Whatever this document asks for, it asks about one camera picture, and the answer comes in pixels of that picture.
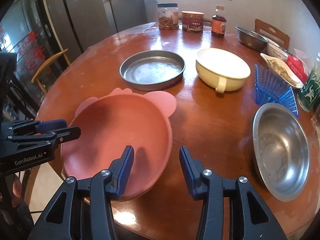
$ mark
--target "black lid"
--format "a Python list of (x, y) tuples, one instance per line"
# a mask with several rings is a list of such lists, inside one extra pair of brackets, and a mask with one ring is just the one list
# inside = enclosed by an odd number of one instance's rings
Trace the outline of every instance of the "black lid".
[(178, 7), (177, 3), (158, 3), (158, 8), (163, 7)]

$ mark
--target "floor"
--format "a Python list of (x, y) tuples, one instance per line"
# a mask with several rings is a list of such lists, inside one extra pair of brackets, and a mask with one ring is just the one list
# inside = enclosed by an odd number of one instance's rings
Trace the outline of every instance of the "floor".
[[(39, 173), (36, 178), (36, 182), (31, 194), (30, 200), (30, 211), (42, 211), (47, 205), (48, 201), (51, 199), (56, 190), (60, 187), (62, 179), (55, 173), (48, 163), (42, 164)], [(32, 214), (34, 222), (37, 221), (40, 213)], [(300, 230), (296, 234), (289, 236), (288, 240), (299, 240), (305, 230), (308, 227)], [(119, 240), (122, 239), (132, 239), (132, 240), (142, 240), (145, 239), (141, 236), (131, 233), (130, 231), (117, 226)]]

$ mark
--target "yellow bowl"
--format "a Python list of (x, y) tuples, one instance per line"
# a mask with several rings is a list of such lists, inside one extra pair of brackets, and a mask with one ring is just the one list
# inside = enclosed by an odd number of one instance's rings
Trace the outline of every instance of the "yellow bowl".
[(242, 87), (250, 76), (248, 64), (237, 55), (223, 49), (201, 49), (196, 58), (198, 76), (218, 93)]

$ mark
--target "jar lid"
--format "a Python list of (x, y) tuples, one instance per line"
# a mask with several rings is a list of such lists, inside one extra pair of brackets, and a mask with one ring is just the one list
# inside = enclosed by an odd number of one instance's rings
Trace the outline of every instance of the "jar lid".
[(217, 4), (217, 9), (220, 10), (220, 11), (224, 11), (224, 6)]
[(192, 11), (182, 11), (182, 14), (188, 14), (188, 15), (204, 15), (204, 13), (201, 12), (192, 12)]
[(158, 3), (158, 8), (164, 7), (178, 7), (177, 3)]

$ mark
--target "silver screw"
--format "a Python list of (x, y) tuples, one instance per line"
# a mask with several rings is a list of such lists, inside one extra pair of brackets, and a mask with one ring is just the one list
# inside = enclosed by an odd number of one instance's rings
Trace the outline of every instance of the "silver screw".
[(247, 183), (247, 182), (248, 182), (248, 179), (247, 179), (246, 177), (241, 176), (241, 177), (239, 178), (239, 181), (240, 181), (241, 183)]
[(212, 171), (210, 170), (203, 170), (202, 173), (206, 176), (210, 176), (212, 174)]
[(101, 175), (102, 176), (108, 176), (110, 174), (110, 171), (109, 170), (103, 170), (101, 171)]
[(67, 178), (67, 180), (66, 180), (66, 182), (68, 183), (68, 184), (71, 184), (71, 183), (73, 183), (75, 181), (75, 178), (74, 177), (69, 177), (69, 178)]

